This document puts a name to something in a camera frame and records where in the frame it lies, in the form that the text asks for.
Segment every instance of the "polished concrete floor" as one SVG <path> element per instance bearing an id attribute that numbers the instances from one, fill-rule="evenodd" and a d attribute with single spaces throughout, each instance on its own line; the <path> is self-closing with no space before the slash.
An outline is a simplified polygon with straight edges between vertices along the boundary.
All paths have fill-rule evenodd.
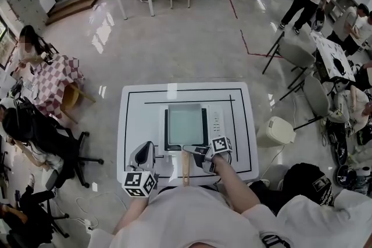
<path id="1" fill-rule="evenodd" d="M 295 78 L 291 65 L 275 58 L 265 75 L 262 70 L 268 52 L 281 31 L 278 24 L 292 0 L 169 0 L 154 3 L 155 17 L 150 17 L 148 5 L 139 0 L 124 0 L 128 20 L 123 20 L 116 0 L 99 0 L 93 10 L 78 13 L 50 25 L 44 38 L 65 55 L 80 60 L 80 70 L 86 77 L 85 92 L 96 103 L 83 99 L 71 112 L 78 124 L 63 119 L 76 136 L 89 131 L 83 153 L 105 159 L 105 164 L 86 164 L 84 173 L 89 183 L 96 183 L 98 191 L 83 188 L 78 180 L 66 181 L 54 200 L 71 218 L 87 218 L 98 227 L 112 231 L 124 213 L 124 207 L 112 193 L 128 205 L 130 199 L 116 181 L 116 144 L 121 90 L 126 85 L 170 82 L 246 82 L 251 96 L 255 127 L 271 116 L 279 116 L 293 125 L 306 123 L 313 117 L 302 93 L 278 102 Z M 330 26 L 324 29 L 329 34 Z M 291 26 L 287 36 L 314 50 L 310 43 L 310 28 L 304 26 L 296 36 Z M 367 60 L 363 53 L 354 59 Z M 273 161 L 265 177 L 278 176 L 279 165 L 290 167 L 296 163 L 312 163 L 332 179 L 336 164 L 329 145 L 322 145 L 320 123 L 311 124 L 297 132 L 293 144 L 287 145 Z M 12 167 L 8 195 L 13 199 L 15 189 L 23 191 L 28 171 L 37 177 L 36 189 L 43 189 L 42 172 L 9 145 L 7 163 Z M 258 148 L 260 173 L 271 163 L 281 147 Z M 112 192 L 92 198 L 100 193 Z M 68 240 L 57 236 L 59 247 L 87 247 L 89 235 L 77 221 L 59 221 Z"/>

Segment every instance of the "wooden stairs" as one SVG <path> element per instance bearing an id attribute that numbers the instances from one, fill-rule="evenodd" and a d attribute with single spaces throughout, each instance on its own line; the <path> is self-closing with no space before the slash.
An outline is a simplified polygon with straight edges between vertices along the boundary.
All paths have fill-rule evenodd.
<path id="1" fill-rule="evenodd" d="M 91 9 L 97 0 L 68 0 L 62 3 L 56 3 L 54 8 L 48 13 L 49 19 L 46 25 L 64 19 L 87 9 Z"/>

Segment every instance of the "black hair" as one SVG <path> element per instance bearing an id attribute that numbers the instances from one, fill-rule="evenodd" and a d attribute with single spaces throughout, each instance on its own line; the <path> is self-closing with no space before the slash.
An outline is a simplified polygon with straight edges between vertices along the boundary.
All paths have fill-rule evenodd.
<path id="1" fill-rule="evenodd" d="M 360 5 L 358 5 L 358 9 L 361 9 L 366 16 L 368 16 L 370 13 L 368 6 L 365 5 L 364 3 L 361 3 Z"/>
<path id="2" fill-rule="evenodd" d="M 51 49 L 47 43 L 35 32 L 34 27 L 31 25 L 26 25 L 22 28 L 19 37 L 25 37 L 26 42 L 29 42 L 34 46 L 37 55 L 41 55 L 43 52 L 47 54 L 52 54 Z"/>

